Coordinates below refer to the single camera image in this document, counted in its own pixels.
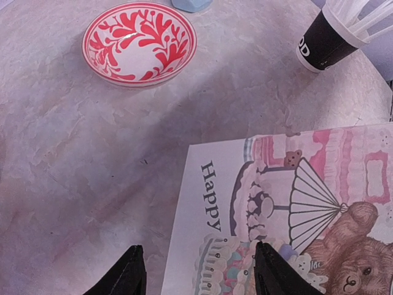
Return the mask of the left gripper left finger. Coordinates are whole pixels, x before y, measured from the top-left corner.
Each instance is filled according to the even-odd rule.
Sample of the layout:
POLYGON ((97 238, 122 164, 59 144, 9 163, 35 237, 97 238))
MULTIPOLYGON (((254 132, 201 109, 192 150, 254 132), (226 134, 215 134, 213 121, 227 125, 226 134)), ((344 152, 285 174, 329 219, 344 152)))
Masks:
POLYGON ((143 247, 133 245, 84 295, 145 295, 143 247))

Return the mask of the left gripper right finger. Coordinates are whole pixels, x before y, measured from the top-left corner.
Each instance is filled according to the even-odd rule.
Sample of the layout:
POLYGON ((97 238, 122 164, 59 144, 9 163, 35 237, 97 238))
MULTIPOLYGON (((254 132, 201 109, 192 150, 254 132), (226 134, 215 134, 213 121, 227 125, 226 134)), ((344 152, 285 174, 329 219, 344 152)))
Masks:
POLYGON ((322 295, 268 243, 256 245, 254 277, 257 295, 322 295))

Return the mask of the white paper takeout bag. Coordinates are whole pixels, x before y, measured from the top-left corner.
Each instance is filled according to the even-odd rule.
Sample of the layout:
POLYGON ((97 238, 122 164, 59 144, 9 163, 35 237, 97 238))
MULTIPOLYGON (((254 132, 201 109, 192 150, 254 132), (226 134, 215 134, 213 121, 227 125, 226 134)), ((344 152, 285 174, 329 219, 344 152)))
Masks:
POLYGON ((323 294, 392 293, 392 125, 190 146, 163 294, 254 294, 270 244, 323 294))

